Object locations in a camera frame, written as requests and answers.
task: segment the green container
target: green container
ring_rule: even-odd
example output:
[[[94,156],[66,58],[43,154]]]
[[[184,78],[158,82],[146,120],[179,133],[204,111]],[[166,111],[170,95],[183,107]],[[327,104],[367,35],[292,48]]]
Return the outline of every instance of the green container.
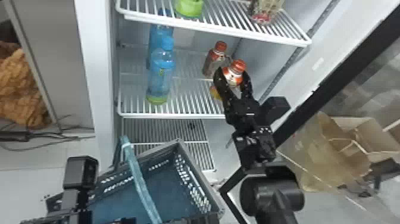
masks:
[[[175,0],[175,11],[176,13],[188,17],[196,18],[201,15],[203,9],[202,0]]]

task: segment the blue basket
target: blue basket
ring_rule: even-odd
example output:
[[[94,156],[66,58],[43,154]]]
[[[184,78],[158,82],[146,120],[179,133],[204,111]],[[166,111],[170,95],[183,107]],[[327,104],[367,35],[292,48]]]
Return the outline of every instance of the blue basket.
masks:
[[[137,157],[148,192],[163,222],[208,213],[223,214],[220,201],[182,140],[148,150]],[[121,217],[135,217],[137,223],[151,223],[133,183],[129,165],[100,176],[90,197],[94,223]]]

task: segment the glass panel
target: glass panel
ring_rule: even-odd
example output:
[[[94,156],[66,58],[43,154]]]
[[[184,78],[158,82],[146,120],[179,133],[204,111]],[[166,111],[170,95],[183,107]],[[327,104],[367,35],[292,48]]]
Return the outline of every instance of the glass panel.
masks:
[[[278,152],[305,192],[299,223],[400,223],[400,39]]]

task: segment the refrigerator shelf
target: refrigerator shelf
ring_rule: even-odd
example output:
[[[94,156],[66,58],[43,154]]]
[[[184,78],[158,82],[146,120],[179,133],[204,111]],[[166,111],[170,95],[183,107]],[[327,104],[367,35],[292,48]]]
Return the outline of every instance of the refrigerator shelf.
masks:
[[[307,34],[284,10],[267,26],[252,22],[246,15],[249,1],[204,0],[203,12],[196,20],[166,16],[165,9],[173,8],[173,0],[116,0],[116,10],[126,20],[162,24],[209,33],[218,33],[258,41],[306,47],[311,44]],[[158,15],[162,8],[163,15]]]
[[[166,103],[153,105],[146,100],[146,48],[119,48],[120,86],[117,111],[133,119],[224,119],[222,102],[210,95],[212,79],[204,78],[204,52],[175,50],[176,76]]]
[[[135,155],[180,138],[203,172],[215,170],[204,125],[199,119],[123,119],[122,133],[134,142]]]

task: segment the bottle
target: bottle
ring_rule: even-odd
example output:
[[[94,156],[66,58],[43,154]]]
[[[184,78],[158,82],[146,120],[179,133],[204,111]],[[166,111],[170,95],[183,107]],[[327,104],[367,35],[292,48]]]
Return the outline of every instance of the bottle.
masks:
[[[171,11],[165,9],[165,13],[167,17],[171,17]],[[163,15],[163,9],[160,8],[158,10],[158,15]],[[170,26],[164,26],[159,24],[152,24],[150,26],[150,34],[149,34],[149,47],[147,49],[147,57],[146,57],[146,69],[150,68],[150,57],[151,53],[157,48],[161,47],[161,40],[165,36],[172,37],[174,29]]]
[[[231,88],[235,88],[243,81],[242,73],[246,70],[246,62],[233,60],[229,67],[223,67],[222,73]]]
[[[230,89],[237,97],[240,97],[241,95],[241,91],[239,88],[237,88],[237,86],[242,83],[242,74],[245,70],[246,63],[240,59],[233,60],[229,67],[222,68],[222,74],[224,75],[226,82],[229,84]],[[222,100],[217,88],[214,85],[210,86],[210,94],[214,99]]]
[[[165,36],[162,39],[161,48],[157,48],[151,54],[146,92],[146,99],[151,104],[160,105],[167,101],[176,66],[175,54],[172,52],[173,46],[174,39]]]
[[[225,62],[225,51],[227,44],[223,41],[218,41],[214,49],[208,51],[207,58],[204,61],[202,72],[205,77],[212,78],[215,71]]]

